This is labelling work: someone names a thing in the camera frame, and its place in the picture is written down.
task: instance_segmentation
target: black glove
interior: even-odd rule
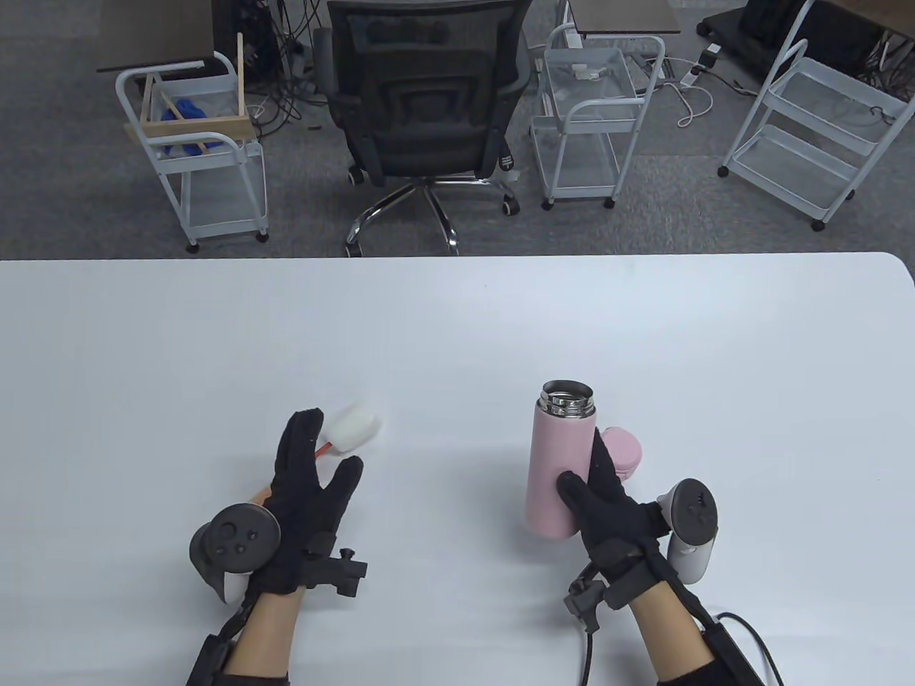
[[[276,450],[274,480],[264,507],[280,525],[280,544],[251,575],[249,592],[286,595],[303,585],[303,562],[327,557],[340,519],[362,476],[362,460],[347,457],[326,488],[318,481],[315,446],[324,423],[318,409],[292,415]]]
[[[556,490],[575,515],[588,555],[608,583],[618,581],[644,559],[649,559],[652,567],[667,564],[658,539],[671,530],[661,506],[656,502],[639,504],[626,495],[597,430],[587,484],[577,474],[563,472],[556,480]]]

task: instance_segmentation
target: stainless steel bottle rim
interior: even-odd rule
[[[585,419],[594,414],[594,392],[578,381],[548,381],[537,407],[553,417]]]

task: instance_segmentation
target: chair base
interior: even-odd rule
[[[346,244],[344,245],[347,256],[361,257],[362,248],[359,245],[360,232],[388,209],[399,204],[401,201],[406,200],[416,191],[419,191],[423,196],[426,204],[432,210],[433,215],[435,215],[438,228],[445,237],[448,253],[459,255],[458,233],[455,231],[454,225],[451,223],[451,220],[448,218],[448,215],[445,213],[444,208],[442,208],[442,205],[438,200],[438,196],[435,193],[437,188],[485,188],[487,190],[495,190],[502,194],[502,212],[504,214],[512,216],[518,214],[520,211],[514,191],[501,181],[475,177],[413,178],[410,179],[410,183],[398,188],[390,195],[385,196],[370,208],[366,209],[354,222],[352,222],[350,234],[347,236]]]

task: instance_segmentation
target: white table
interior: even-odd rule
[[[641,439],[635,497],[710,485],[695,590],[790,686],[912,683],[915,288],[886,254],[0,263],[0,327],[4,685],[183,684],[228,614],[190,535],[292,411],[358,397],[386,425],[339,541],[369,575],[309,594],[294,683],[571,686],[585,553],[521,522],[553,378]],[[599,618],[592,682],[653,684]]]

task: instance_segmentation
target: pink bottle cap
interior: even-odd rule
[[[625,481],[641,464],[639,439],[618,426],[611,426],[600,437],[604,439],[604,445],[613,458],[613,466],[617,469],[619,480]]]

